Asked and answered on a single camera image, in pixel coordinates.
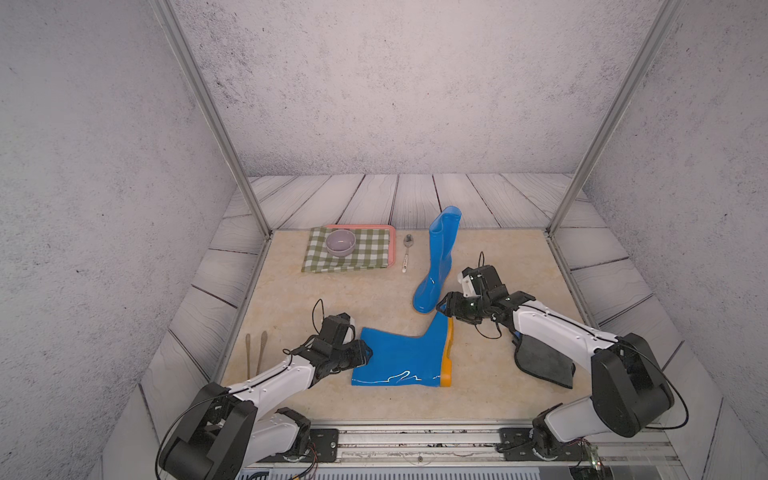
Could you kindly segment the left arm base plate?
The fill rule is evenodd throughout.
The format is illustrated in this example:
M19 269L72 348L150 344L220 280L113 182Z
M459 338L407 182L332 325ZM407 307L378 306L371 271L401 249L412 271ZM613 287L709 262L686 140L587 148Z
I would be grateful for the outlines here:
M338 446L338 429L311 428L301 434L297 443L288 452L279 454L278 458L291 463L334 463Z

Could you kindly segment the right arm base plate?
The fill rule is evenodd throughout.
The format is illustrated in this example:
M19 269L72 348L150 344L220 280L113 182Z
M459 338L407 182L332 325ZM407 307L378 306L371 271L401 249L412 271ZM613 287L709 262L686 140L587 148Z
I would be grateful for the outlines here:
M552 434L534 428L501 428L495 450L505 461L586 462L588 448L581 440L559 442Z

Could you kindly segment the grey blue cleaning cloth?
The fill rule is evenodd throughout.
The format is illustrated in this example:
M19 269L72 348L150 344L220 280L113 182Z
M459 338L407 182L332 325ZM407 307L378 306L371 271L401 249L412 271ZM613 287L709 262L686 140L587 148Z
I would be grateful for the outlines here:
M536 338L518 333L513 340L514 361L524 373L554 385L572 389L574 362Z

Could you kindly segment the blue rubber boot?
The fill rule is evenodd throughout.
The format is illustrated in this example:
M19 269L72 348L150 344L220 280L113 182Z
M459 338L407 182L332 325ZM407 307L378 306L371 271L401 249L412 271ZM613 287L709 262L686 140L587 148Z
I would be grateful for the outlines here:
M429 227L429 271L417 287L413 308L422 314L435 309L444 282L452 268L452 249L456 241L462 212L448 206Z
M364 328L362 340L372 350L368 363L353 370L351 384L359 387L452 385L453 319L437 313L419 337Z

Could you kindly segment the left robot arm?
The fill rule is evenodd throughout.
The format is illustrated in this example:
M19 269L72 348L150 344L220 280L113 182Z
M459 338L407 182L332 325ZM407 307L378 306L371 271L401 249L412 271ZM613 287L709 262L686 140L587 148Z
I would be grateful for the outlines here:
M373 351L346 313L323 319L318 332L286 350L275 367L244 382L209 383L172 422L154 469L175 479L233 479L272 457L313 461L311 422L284 406L328 376L366 365Z

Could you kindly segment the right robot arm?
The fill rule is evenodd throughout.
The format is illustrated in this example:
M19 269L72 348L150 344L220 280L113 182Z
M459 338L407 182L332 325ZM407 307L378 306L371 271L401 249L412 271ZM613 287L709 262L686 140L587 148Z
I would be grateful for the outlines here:
M631 438L675 403L675 389L647 341L618 336L564 316L524 291L509 292L490 265L466 268L462 289L447 293L437 312L478 325L488 319L513 335L514 359L524 373L572 388L582 367L589 395L541 412L530 433L534 453L554 460L565 446L584 437L613 432Z

